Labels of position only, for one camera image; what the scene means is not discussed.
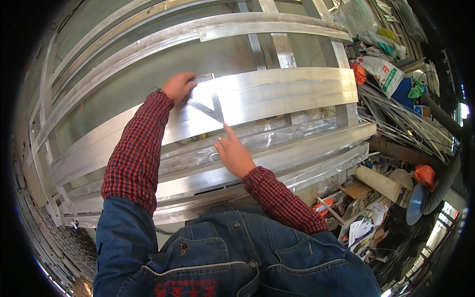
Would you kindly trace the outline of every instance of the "blue disc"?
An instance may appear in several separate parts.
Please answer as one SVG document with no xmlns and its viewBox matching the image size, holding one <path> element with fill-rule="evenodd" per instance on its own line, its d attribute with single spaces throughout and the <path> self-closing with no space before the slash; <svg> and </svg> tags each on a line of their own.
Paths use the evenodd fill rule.
<svg viewBox="0 0 475 297">
<path fill-rule="evenodd" d="M 423 184 L 418 182 L 412 190 L 411 199 L 409 200 L 408 211 L 406 212 L 406 223 L 409 226 L 414 225 L 422 216 L 420 206 L 422 201 L 427 197 L 428 191 Z"/>
</svg>

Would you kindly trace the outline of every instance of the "concrete floor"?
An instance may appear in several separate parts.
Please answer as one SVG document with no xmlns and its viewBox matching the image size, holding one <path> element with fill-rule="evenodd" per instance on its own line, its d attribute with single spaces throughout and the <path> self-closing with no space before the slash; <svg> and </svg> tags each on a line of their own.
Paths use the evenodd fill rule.
<svg viewBox="0 0 475 297">
<path fill-rule="evenodd" d="M 79 2 L 79 0 L 75 0 L 68 4 L 67 8 L 56 20 L 56 23 L 59 24 L 65 15 Z M 86 0 L 57 36 L 54 67 L 59 65 L 66 54 L 89 30 L 128 2 L 130 2 L 130 0 Z M 281 2 L 277 2 L 276 4 L 280 12 L 306 15 L 302 5 Z M 79 81 L 90 69 L 97 66 L 116 51 L 144 36 L 184 21 L 231 13 L 232 11 L 233 5 L 231 4 L 216 5 L 185 12 L 155 22 L 147 27 L 139 28 L 122 37 L 95 60 L 91 61 L 67 86 L 67 90 L 69 90 L 75 82 Z M 33 170 L 33 166 L 29 168 L 26 166 L 26 160 L 29 154 L 28 120 L 38 100 L 41 68 L 45 59 L 46 47 L 53 34 L 53 30 L 49 30 L 46 33 L 41 45 L 41 50 L 38 52 L 38 57 L 34 57 L 31 62 L 30 72 L 25 80 L 20 96 L 15 127 L 16 158 L 23 161 L 24 175 L 32 191 L 32 195 L 39 206 L 46 203 L 46 198 L 44 197 L 42 189 L 39 187 L 38 178 Z M 259 39 L 262 41 L 265 40 L 266 37 L 263 34 L 259 36 Z M 294 51 L 297 66 L 327 66 L 318 37 L 303 34 L 289 34 L 289 40 Z M 198 74 L 212 72 L 215 74 L 215 77 L 220 77 L 255 70 L 256 66 L 251 56 L 247 36 L 221 38 L 203 43 L 190 42 L 148 56 L 120 71 L 102 83 L 88 98 L 85 98 L 82 108 L 77 107 L 56 127 L 54 133 L 56 135 L 57 145 L 62 153 L 95 127 L 143 102 L 152 90 L 156 87 L 160 87 L 163 82 L 173 74 L 183 71 L 194 71 Z M 48 172 L 45 158 L 46 152 L 40 150 L 39 155 L 48 183 L 47 190 L 50 193 L 55 193 L 57 191 L 51 182 Z M 77 187 L 100 180 L 103 173 L 104 168 L 74 181 L 73 185 Z M 305 194 L 303 195 L 305 197 L 302 198 L 307 203 L 314 198 L 313 190 L 302 191 L 302 194 Z M 180 227 L 182 227 L 181 224 L 174 224 L 172 226 L 164 226 L 163 229 L 175 231 L 175 229 Z"/>
</svg>

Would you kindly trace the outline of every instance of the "plaid shirt sleeve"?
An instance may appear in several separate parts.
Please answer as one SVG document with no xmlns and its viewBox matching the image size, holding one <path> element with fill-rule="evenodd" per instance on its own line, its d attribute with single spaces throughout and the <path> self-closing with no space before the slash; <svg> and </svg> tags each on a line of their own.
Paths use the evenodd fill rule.
<svg viewBox="0 0 475 297">
<path fill-rule="evenodd" d="M 101 195 L 130 199 L 153 215 L 157 208 L 160 150 L 175 103 L 160 89 L 147 96 L 125 126 L 104 173 Z"/>
<path fill-rule="evenodd" d="M 279 182 L 272 171 L 259 166 L 242 181 L 271 219 L 307 234 L 328 231 L 325 219 Z"/>
</svg>

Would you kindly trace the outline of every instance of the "denim jacket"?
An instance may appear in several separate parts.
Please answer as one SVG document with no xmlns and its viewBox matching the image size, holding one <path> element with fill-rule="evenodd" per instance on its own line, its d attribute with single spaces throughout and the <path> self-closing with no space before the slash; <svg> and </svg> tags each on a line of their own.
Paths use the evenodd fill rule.
<svg viewBox="0 0 475 297">
<path fill-rule="evenodd" d="M 158 250 L 144 207 L 110 197 L 97 226 L 94 296 L 381 296 L 330 232 L 307 235 L 260 206 L 212 209 Z"/>
</svg>

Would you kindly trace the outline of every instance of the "hand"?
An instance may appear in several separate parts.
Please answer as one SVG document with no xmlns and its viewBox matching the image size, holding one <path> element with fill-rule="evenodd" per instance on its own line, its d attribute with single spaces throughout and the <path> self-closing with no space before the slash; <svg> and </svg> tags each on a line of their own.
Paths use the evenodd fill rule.
<svg viewBox="0 0 475 297">
<path fill-rule="evenodd" d="M 227 132 L 228 138 L 223 137 L 220 143 L 214 144 L 214 147 L 229 172 L 238 178 L 243 178 L 257 166 L 252 160 L 251 153 L 239 141 L 231 127 L 224 124 L 224 130 Z"/>
<path fill-rule="evenodd" d="M 161 88 L 165 95 L 175 103 L 182 100 L 188 92 L 196 87 L 196 82 L 188 81 L 196 77 L 193 72 L 183 72 L 170 77 Z"/>
</svg>

